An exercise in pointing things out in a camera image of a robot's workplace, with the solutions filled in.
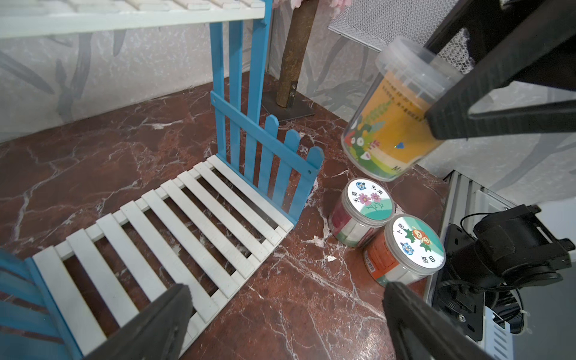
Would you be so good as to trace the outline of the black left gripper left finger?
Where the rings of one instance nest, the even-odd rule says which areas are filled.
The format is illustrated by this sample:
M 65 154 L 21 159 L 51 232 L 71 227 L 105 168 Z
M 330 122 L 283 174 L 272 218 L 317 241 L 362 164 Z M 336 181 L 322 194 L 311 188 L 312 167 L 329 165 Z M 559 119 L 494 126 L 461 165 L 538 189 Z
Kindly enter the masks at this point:
M 189 287 L 172 286 L 87 359 L 178 359 L 193 310 Z

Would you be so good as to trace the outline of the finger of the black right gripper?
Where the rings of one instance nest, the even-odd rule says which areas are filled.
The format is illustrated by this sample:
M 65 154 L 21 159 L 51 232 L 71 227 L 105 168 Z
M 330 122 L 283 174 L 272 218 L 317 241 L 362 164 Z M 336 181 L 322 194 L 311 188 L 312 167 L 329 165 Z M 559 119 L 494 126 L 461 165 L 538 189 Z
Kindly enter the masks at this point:
M 503 11 L 498 0 L 461 0 L 450 10 L 424 48 L 439 54 L 445 45 L 466 29 L 470 56 L 486 56 L 502 40 Z
M 575 2 L 500 1 L 502 40 L 427 112 L 438 140 L 575 132 Z M 487 105 L 489 96 L 535 86 L 565 100 Z

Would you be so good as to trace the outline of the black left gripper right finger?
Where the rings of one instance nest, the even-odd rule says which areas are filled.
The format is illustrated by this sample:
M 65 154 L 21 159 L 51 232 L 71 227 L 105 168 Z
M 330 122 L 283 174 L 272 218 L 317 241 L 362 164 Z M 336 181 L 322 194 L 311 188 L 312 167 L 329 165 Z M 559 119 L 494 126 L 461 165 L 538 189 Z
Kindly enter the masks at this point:
M 382 300 L 397 359 L 490 359 L 476 343 L 400 282 Z

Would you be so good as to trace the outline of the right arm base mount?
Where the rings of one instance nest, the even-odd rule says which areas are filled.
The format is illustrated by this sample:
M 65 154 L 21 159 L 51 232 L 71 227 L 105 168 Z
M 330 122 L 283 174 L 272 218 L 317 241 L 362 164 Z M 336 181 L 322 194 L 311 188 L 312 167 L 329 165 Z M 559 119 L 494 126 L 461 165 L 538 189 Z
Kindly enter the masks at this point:
M 472 232 L 463 224 L 448 226 L 446 261 L 438 272 L 432 305 L 474 341 L 483 339 L 485 309 L 497 324 L 521 318 L 522 304 L 512 304 L 516 291 L 560 282 L 560 271 L 572 265 L 575 243 L 557 238 L 538 219 L 537 205 L 519 205 L 479 213 Z

